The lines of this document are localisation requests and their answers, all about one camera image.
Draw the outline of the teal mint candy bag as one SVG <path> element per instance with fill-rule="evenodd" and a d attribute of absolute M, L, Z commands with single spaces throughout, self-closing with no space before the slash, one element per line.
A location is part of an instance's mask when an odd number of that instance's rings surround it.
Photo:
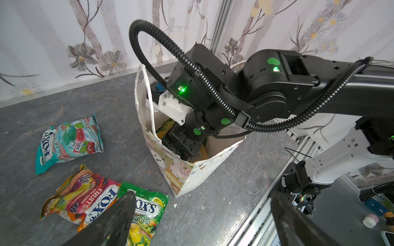
<path fill-rule="evenodd" d="M 45 173 L 58 163 L 103 153 L 104 144 L 95 115 L 48 127 L 38 145 L 36 174 Z"/>

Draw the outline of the orange fruits candy bag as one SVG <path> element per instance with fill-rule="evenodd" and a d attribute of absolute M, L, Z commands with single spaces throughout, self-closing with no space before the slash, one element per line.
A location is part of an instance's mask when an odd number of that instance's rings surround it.
<path fill-rule="evenodd" d="M 40 219 L 57 214 L 77 224 L 77 231 L 81 232 L 117 201 L 120 186 L 82 164 L 44 203 Z"/>

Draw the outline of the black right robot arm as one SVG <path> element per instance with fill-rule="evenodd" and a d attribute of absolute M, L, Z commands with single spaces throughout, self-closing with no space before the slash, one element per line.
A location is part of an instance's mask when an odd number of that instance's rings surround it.
<path fill-rule="evenodd" d="M 236 124 L 250 132 L 291 129 L 317 113 L 361 116 L 368 150 L 394 154 L 394 69 L 371 57 L 354 63 L 265 49 L 253 54 L 234 72 L 209 49 L 196 44 L 187 56 L 198 74 L 210 81 L 208 92 L 192 73 L 190 63 L 178 63 L 167 81 L 174 96 L 192 107 L 162 143 L 189 161 L 208 137 Z"/>

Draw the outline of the white patterned paper bag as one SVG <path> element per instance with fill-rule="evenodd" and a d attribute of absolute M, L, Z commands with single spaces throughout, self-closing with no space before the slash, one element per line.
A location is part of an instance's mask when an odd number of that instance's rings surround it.
<path fill-rule="evenodd" d="M 217 169 L 230 154 L 245 140 L 245 136 L 231 139 L 216 139 L 209 137 L 207 144 L 198 148 L 198 156 L 191 162 L 164 146 L 166 131 L 157 132 L 168 116 L 157 110 L 152 101 L 148 85 L 154 82 L 143 64 L 139 65 L 134 82 L 134 96 L 137 116 L 147 147 L 158 164 L 175 197 L 184 195 L 201 185 L 215 169 Z"/>

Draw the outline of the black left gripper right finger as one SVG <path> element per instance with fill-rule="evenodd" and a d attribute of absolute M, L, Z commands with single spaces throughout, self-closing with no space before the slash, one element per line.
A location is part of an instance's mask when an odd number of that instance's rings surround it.
<path fill-rule="evenodd" d="M 283 246 L 338 246 L 339 243 L 292 205 L 283 194 L 270 195 L 271 213 Z"/>

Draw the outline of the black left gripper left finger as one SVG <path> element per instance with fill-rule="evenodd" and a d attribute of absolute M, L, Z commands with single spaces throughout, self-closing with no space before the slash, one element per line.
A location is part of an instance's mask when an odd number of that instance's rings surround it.
<path fill-rule="evenodd" d="M 125 246 L 135 213 L 136 197 L 127 192 L 65 246 Z"/>

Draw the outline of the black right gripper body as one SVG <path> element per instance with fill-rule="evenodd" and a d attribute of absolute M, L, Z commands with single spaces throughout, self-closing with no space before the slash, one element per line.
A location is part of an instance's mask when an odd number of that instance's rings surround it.
<path fill-rule="evenodd" d="M 234 123 L 221 110 L 194 111 L 187 115 L 183 125 L 174 126 L 162 138 L 163 145 L 184 161 L 197 156 L 206 138 L 218 135 Z"/>

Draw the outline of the green tea candy bag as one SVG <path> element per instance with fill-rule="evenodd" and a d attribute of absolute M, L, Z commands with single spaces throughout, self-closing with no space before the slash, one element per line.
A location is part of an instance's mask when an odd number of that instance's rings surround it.
<path fill-rule="evenodd" d="M 157 227 L 169 203 L 169 196 L 150 191 L 129 182 L 121 184 L 103 184 L 101 189 L 109 194 L 111 202 L 116 201 L 127 192 L 135 195 L 134 218 L 128 232 L 126 245 L 148 246 L 156 233 Z"/>

